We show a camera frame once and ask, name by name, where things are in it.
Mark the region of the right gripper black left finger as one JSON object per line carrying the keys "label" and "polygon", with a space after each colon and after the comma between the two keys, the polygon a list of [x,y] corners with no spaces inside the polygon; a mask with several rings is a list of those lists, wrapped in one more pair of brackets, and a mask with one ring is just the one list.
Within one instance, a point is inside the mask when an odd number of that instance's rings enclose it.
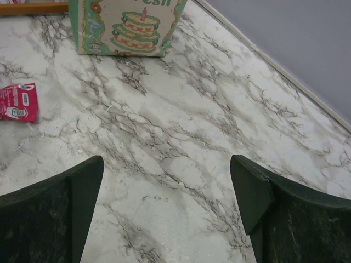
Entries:
{"label": "right gripper black left finger", "polygon": [[1,196],[1,262],[80,262],[104,172],[93,156]]}

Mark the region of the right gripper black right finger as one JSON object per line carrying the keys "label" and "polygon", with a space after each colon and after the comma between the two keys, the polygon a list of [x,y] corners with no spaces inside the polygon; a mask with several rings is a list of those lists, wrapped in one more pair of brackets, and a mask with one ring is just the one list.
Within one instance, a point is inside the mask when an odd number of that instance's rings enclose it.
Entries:
{"label": "right gripper black right finger", "polygon": [[350,262],[350,200],[233,155],[230,174],[257,262]]}

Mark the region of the pink red snack packet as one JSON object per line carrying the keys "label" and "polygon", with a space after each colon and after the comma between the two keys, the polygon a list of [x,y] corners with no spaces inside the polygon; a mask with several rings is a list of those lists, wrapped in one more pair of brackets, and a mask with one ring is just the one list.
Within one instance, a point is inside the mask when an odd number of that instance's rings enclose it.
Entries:
{"label": "pink red snack packet", "polygon": [[36,84],[13,84],[1,89],[1,120],[36,122],[39,104]]}

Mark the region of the green paper gift bag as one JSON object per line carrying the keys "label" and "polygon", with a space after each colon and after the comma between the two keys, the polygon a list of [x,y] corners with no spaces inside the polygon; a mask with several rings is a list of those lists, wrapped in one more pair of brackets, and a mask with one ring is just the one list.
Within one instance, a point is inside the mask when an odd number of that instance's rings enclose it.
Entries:
{"label": "green paper gift bag", "polygon": [[162,57],[186,5],[184,0],[69,1],[79,54]]}

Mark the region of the wooden rack with clear slats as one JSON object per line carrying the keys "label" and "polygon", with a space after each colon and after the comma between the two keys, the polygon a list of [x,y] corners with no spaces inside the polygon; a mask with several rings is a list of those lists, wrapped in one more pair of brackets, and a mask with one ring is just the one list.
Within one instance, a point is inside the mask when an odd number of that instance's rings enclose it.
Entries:
{"label": "wooden rack with clear slats", "polygon": [[58,14],[68,9],[68,2],[1,4],[1,16]]}

